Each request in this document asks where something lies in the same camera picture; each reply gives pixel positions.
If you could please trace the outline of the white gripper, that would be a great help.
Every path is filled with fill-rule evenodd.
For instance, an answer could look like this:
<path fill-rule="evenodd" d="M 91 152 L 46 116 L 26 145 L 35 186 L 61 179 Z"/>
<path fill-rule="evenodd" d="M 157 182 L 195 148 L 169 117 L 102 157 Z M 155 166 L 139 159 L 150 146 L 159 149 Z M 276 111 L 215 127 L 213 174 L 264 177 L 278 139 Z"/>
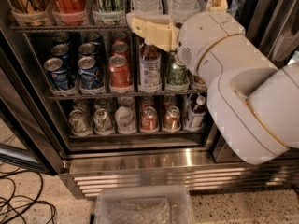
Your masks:
<path fill-rule="evenodd" d="M 132 32 L 164 51 L 176 51 L 178 59 L 198 76 L 206 53 L 223 39 L 244 35 L 245 29 L 229 13 L 226 0 L 207 0 L 205 12 L 188 18 L 181 29 L 169 15 L 127 13 Z"/>

